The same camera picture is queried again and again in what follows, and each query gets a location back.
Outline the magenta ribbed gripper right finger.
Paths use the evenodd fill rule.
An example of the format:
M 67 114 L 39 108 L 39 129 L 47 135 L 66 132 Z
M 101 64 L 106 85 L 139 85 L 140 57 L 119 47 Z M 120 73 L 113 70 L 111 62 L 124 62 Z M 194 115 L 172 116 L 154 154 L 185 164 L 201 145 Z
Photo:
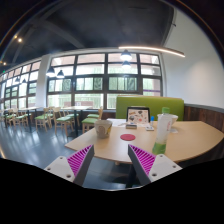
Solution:
M 154 155 L 131 144 L 128 145 L 128 155 L 141 185 L 147 185 L 181 170 L 178 164 L 164 154 Z

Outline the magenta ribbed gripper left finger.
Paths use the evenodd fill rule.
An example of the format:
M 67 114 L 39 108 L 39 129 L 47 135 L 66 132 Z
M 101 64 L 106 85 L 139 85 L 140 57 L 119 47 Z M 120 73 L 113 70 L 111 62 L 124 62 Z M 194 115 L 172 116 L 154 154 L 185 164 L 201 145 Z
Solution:
M 82 186 L 93 156 L 94 146 L 89 145 L 68 157 L 59 156 L 45 171 Z

